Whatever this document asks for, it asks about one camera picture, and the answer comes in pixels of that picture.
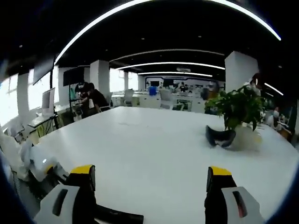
screen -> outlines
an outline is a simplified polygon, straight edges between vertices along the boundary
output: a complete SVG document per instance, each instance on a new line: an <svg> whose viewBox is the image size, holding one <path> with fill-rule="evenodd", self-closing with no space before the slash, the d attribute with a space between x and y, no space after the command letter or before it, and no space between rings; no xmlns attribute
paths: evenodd
<svg viewBox="0 0 299 224"><path fill-rule="evenodd" d="M64 86L83 82L84 67L78 67L64 72Z"/></svg>
<svg viewBox="0 0 299 224"><path fill-rule="evenodd" d="M43 55L34 66L33 85L54 68L54 55Z"/></svg>
<svg viewBox="0 0 299 224"><path fill-rule="evenodd" d="M43 93L42 108L50 107L50 94L51 94L51 91L47 91L47 92Z"/></svg>
<svg viewBox="0 0 299 224"><path fill-rule="evenodd" d="M150 86L159 86L160 82L159 81L151 81Z"/></svg>
<svg viewBox="0 0 299 224"><path fill-rule="evenodd" d="M164 79L163 86L173 85L173 79Z"/></svg>

potted plant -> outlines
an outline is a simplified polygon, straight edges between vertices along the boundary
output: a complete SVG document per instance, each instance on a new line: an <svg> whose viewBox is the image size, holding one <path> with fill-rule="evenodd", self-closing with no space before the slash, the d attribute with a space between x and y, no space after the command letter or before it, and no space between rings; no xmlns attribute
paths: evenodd
<svg viewBox="0 0 299 224"><path fill-rule="evenodd" d="M205 103L206 110L214 108L216 114L223 116L225 129L235 130L243 122L252 124L252 130L263 120L263 98L250 84L231 92L220 92L216 98Z"/></svg>

window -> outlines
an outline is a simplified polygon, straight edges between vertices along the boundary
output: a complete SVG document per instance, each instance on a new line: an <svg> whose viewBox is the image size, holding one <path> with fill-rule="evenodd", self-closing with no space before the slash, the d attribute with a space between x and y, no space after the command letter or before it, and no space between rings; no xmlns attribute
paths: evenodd
<svg viewBox="0 0 299 224"><path fill-rule="evenodd" d="M110 92L125 90L125 75L122 70L110 69Z"/></svg>
<svg viewBox="0 0 299 224"><path fill-rule="evenodd" d="M137 73L129 72L128 73L128 88L133 90L138 90L138 75Z"/></svg>
<svg viewBox="0 0 299 224"><path fill-rule="evenodd" d="M42 106L43 93L50 89L50 72L42 77L35 85L33 82L34 69L28 74L28 106L29 110L36 109ZM54 103L59 102L58 92L58 66L53 69L52 78L53 87L55 87Z"/></svg>
<svg viewBox="0 0 299 224"><path fill-rule="evenodd" d="M18 74L5 79L0 84L0 124L4 126L19 115L17 99Z"/></svg>

ceiling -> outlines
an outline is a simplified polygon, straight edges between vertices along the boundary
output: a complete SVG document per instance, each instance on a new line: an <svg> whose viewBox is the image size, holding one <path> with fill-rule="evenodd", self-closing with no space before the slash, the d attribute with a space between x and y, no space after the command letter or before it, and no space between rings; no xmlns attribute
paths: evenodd
<svg viewBox="0 0 299 224"><path fill-rule="evenodd" d="M33 0L30 5L23 2L17 7L7 5L2 16L13 19L4 24L7 35L1 42L1 49L2 58L10 59L10 73L33 67L41 52L52 51L57 55L88 23L124 2L128 1L85 0L82 4L70 0ZM259 1L258 4L257 0L232 2L259 15L281 36L282 41L255 20L218 3L156 0L103 20L81 36L58 64L60 67L89 65L100 59L110 61L112 68L155 62L205 63L225 67L224 59L236 50L256 58L266 82L285 95L293 96L296 36L292 34L292 26L296 14L292 13L292 7L269 1ZM134 55L148 51L154 52ZM160 72L176 71L177 67L151 65L127 70ZM225 80L224 70L195 65L180 67Z"/></svg>

green leaves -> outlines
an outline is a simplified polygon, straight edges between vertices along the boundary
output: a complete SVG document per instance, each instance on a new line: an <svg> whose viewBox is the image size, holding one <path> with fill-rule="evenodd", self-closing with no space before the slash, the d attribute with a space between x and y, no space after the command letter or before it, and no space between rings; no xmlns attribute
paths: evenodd
<svg viewBox="0 0 299 224"><path fill-rule="evenodd" d="M218 97L205 104L207 108L217 108L218 115L224 116L225 129L235 129L242 122L252 123L253 131L262 121L262 98L257 96L251 85L242 86L231 92L220 92Z"/></svg>

